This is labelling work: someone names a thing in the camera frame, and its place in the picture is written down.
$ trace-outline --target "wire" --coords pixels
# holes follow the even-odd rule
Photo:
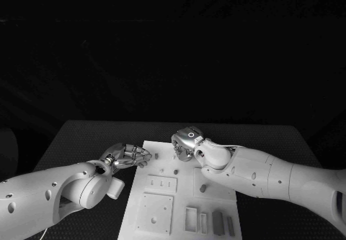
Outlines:
[[[43,240],[43,239],[44,239],[44,236],[45,236],[45,234],[47,234],[47,231],[48,231],[48,228],[45,229],[44,235],[43,235],[43,237],[41,237],[41,239],[40,239],[40,240]]]
[[[230,148],[247,148],[244,146],[240,146],[240,145],[220,145],[218,143],[213,142],[210,138],[205,139],[207,142],[216,146],[220,146],[220,147],[230,147]]]

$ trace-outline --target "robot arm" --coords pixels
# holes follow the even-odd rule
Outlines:
[[[179,130],[172,143],[182,161],[195,156],[208,179],[252,197],[299,204],[346,235],[346,169],[303,166],[260,150],[220,145],[197,127]]]
[[[151,152],[116,144],[100,160],[55,167],[0,183],[0,239],[24,240],[60,223],[74,212],[92,209],[106,194],[117,199],[125,182],[113,174],[148,165]]]

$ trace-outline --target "black background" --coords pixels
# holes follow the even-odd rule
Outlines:
[[[70,119],[293,125],[322,165],[346,167],[345,5],[4,9],[15,14],[0,17],[0,124],[18,137],[18,173],[34,170]]]

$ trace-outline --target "small hole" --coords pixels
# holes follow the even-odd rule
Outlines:
[[[15,209],[17,209],[17,203],[12,202],[12,203],[9,204],[9,207],[8,207],[8,210],[9,210],[9,213],[11,213],[11,214],[15,212]]]
[[[53,191],[47,190],[45,191],[45,199],[50,201],[51,197],[53,197]]]

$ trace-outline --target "textured mat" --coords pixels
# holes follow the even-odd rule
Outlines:
[[[283,160],[319,167],[319,161],[293,126],[174,122],[77,121],[66,123],[35,171],[99,159],[116,143],[143,145],[171,142],[174,133],[197,126],[218,144],[259,149]],[[113,240],[119,238],[136,167],[117,173],[125,183],[119,200],[105,197],[93,209],[73,213],[45,234],[45,240]],[[334,225],[305,207],[283,200],[237,193],[243,239],[346,239]],[[30,239],[40,240],[43,232]]]

